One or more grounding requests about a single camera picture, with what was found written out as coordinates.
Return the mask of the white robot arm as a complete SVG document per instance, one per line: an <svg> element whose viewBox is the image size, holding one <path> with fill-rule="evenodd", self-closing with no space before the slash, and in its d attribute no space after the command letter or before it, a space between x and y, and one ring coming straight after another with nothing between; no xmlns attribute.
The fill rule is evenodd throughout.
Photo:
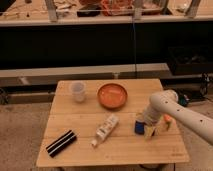
<svg viewBox="0 0 213 171"><path fill-rule="evenodd" d="M179 105L178 94L174 90L150 95L149 105L143 111L144 122L154 126L162 114L168 114L178 120L213 146L213 119Z"/></svg>

